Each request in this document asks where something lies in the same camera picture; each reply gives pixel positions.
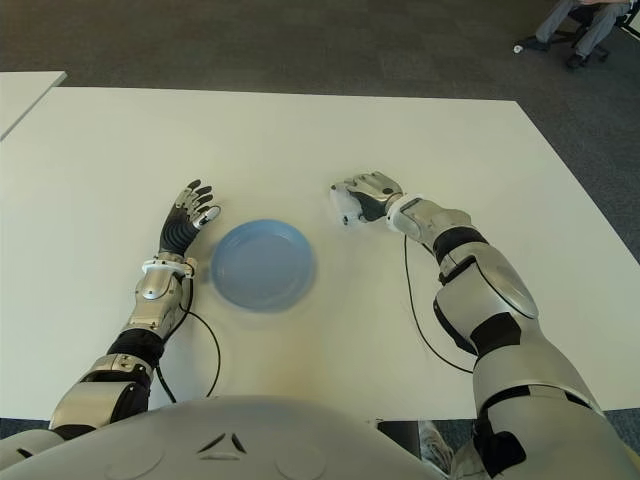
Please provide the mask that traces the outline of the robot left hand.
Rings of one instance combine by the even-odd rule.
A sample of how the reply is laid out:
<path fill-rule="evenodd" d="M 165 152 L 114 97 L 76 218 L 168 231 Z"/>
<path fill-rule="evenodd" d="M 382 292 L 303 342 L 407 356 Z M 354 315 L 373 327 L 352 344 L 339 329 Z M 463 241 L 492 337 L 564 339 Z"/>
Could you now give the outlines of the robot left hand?
<path fill-rule="evenodd" d="M 213 187 L 193 180 L 169 210 L 160 233 L 159 251 L 184 257 L 202 228 L 220 213 L 221 207 L 214 204 Z"/>

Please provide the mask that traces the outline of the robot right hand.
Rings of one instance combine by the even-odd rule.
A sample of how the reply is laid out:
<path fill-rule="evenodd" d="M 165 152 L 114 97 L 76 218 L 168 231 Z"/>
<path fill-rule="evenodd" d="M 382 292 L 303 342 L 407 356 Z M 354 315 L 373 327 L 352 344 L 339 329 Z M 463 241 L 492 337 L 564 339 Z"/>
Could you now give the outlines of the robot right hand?
<path fill-rule="evenodd" d="M 396 181 L 382 172 L 374 171 L 332 184 L 329 195 L 339 221 L 348 226 L 383 218 L 404 192 Z"/>

